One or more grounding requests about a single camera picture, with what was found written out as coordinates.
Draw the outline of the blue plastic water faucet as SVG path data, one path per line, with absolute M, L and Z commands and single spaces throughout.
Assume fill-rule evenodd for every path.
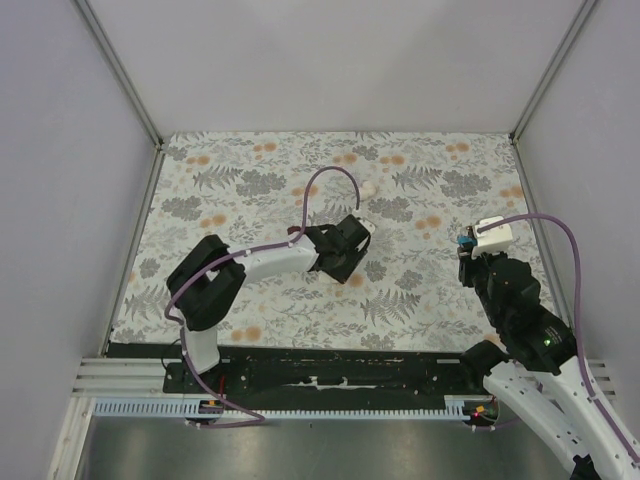
M 463 251 L 472 251 L 477 242 L 473 236 L 459 235 L 457 237 L 458 248 Z

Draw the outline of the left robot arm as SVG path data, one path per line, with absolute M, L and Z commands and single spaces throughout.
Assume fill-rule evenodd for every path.
M 167 313 L 181 325 L 182 350 L 189 358 L 185 379 L 198 392 L 219 384 L 218 328 L 242 289 L 288 273 L 319 272 L 346 283 L 365 257 L 375 225 L 349 214 L 337 224 L 292 226 L 283 241 L 234 252 L 217 236 L 204 237 L 169 274 Z

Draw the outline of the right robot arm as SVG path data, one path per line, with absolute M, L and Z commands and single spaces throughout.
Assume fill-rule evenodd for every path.
M 528 263 L 505 253 L 458 250 L 459 279 L 474 290 L 500 342 L 467 350 L 458 381 L 502 401 L 552 451 L 573 479 L 636 479 L 638 443 L 579 359 L 570 328 L 541 304 Z

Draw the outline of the white elbow fitting far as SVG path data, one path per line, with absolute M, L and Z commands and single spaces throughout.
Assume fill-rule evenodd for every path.
M 362 201 L 373 198 L 378 191 L 377 186 L 371 181 L 364 181 L 359 187 L 359 195 Z

